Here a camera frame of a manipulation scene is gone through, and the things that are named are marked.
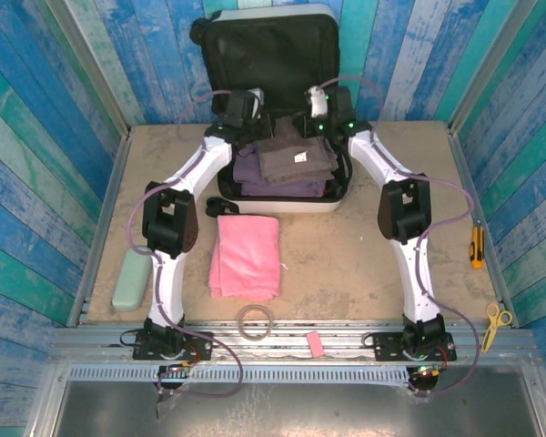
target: label tag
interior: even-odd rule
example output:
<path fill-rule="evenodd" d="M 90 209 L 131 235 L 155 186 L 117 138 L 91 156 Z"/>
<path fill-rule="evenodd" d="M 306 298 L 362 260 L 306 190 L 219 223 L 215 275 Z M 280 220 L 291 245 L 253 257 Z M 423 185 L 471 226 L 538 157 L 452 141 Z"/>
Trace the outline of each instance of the label tag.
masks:
<path fill-rule="evenodd" d="M 306 156 L 307 153 L 307 150 L 305 152 L 297 153 L 297 155 L 294 156 L 295 162 L 306 162 L 308 160 L 308 157 Z"/>

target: wooden wall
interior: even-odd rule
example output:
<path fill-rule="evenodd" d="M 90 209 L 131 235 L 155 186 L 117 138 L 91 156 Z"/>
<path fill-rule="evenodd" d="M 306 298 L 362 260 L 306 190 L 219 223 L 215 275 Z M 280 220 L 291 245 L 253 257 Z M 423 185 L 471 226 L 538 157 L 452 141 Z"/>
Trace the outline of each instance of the wooden wall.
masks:
<path fill-rule="evenodd" d="M 307 0 L 66 0 L 127 123 L 173 123 L 210 90 L 190 24 L 220 9 Z M 341 74 L 363 75 L 385 100 L 383 119 L 449 120 L 516 0 L 310 0 L 339 21 Z M 379 116 L 350 83 L 359 117 Z M 210 104 L 188 122 L 211 120 Z"/>
<path fill-rule="evenodd" d="M 546 0 L 460 132 L 514 309 L 546 360 Z"/>
<path fill-rule="evenodd" d="M 119 141 L 45 0 L 0 0 L 0 436 L 24 430 Z"/>

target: pink eraser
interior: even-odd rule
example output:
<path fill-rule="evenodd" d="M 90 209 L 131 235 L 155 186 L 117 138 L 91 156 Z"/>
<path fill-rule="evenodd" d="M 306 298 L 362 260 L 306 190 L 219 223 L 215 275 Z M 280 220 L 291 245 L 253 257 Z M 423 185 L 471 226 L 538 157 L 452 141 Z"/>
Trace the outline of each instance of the pink eraser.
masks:
<path fill-rule="evenodd" d="M 313 358 L 321 357 L 326 354 L 324 347 L 321 345 L 321 338 L 317 332 L 310 332 L 306 337 L 308 338 L 309 349 L 311 350 Z"/>

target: purple clothing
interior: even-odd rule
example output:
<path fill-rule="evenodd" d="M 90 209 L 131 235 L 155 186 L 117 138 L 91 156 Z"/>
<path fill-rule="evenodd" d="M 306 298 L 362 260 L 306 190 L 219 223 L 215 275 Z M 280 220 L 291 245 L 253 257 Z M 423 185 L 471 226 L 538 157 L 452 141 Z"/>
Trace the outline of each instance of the purple clothing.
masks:
<path fill-rule="evenodd" d="M 258 154 L 252 144 L 238 153 L 233 167 L 233 179 L 241 184 L 243 196 L 321 198 L 326 187 L 325 180 L 302 180 L 270 186 L 261 177 Z"/>

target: open suitcase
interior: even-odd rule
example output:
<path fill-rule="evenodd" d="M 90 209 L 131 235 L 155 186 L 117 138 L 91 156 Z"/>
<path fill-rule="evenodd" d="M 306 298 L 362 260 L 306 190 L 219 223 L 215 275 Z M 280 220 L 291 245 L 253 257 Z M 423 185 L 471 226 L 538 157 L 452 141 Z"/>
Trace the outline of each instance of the open suitcase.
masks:
<path fill-rule="evenodd" d="M 218 11 L 192 25 L 191 38 L 202 48 L 213 90 L 261 88 L 261 116 L 269 126 L 292 116 L 303 137 L 314 136 L 306 122 L 309 105 L 305 92 L 339 74 L 339 29 L 325 5 L 289 5 L 236 11 Z M 216 96 L 212 110 L 220 114 L 227 96 Z M 352 166 L 347 144 L 333 144 L 339 167 L 321 198 L 248 197 L 233 179 L 233 161 L 217 176 L 223 198 L 241 213 L 330 212 L 348 190 Z"/>

